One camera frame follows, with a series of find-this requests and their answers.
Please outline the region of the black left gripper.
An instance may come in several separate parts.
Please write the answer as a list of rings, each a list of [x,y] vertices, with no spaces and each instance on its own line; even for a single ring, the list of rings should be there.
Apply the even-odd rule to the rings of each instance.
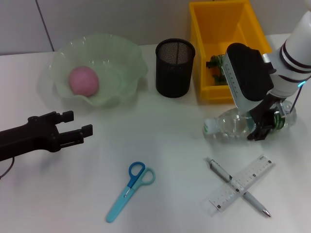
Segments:
[[[93,125],[60,133],[56,124],[74,121],[73,111],[49,113],[28,118],[25,125],[1,131],[0,160],[4,161],[34,150],[57,152],[84,143],[86,137],[93,135]]]

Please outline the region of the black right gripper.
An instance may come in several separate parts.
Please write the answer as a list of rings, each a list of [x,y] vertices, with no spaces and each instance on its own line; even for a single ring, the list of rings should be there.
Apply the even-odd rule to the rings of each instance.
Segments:
[[[282,98],[276,97],[272,94],[268,94],[264,99],[249,111],[252,119],[254,120],[256,127],[247,136],[248,140],[264,140],[269,132],[275,128],[275,113],[266,113],[273,104],[278,101],[282,101]]]

